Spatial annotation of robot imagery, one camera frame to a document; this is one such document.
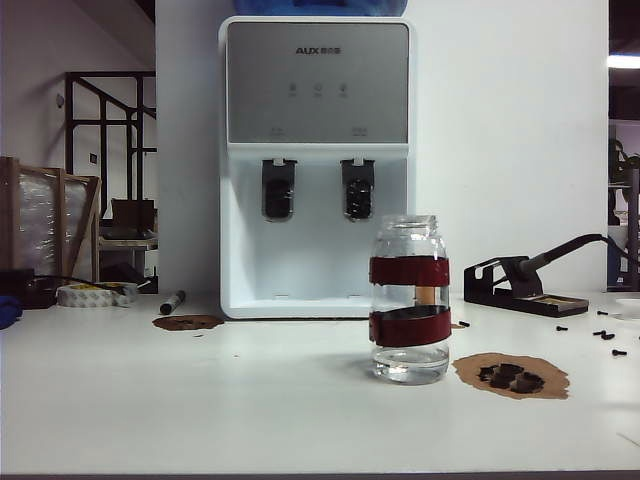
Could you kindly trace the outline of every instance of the clear water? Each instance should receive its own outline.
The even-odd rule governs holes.
[[[373,373],[382,379],[407,385],[424,385],[444,377],[449,366],[446,343],[417,347],[374,347]]]

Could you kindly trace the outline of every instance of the brand logo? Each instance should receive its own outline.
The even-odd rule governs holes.
[[[298,47],[296,55],[340,55],[340,47]]]

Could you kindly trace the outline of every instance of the tape roll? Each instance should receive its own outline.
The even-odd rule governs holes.
[[[58,305],[81,308],[128,306],[138,298],[138,287],[135,283],[110,282],[105,285],[123,287],[124,295],[91,285],[65,285],[57,290]]]

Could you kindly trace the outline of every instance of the wooden crate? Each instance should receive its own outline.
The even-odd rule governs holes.
[[[98,281],[99,191],[97,177],[0,157],[0,269],[71,276],[86,242],[90,279]]]

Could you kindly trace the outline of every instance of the light fixture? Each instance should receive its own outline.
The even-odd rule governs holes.
[[[609,68],[639,68],[640,56],[638,55],[609,55],[607,58]]]

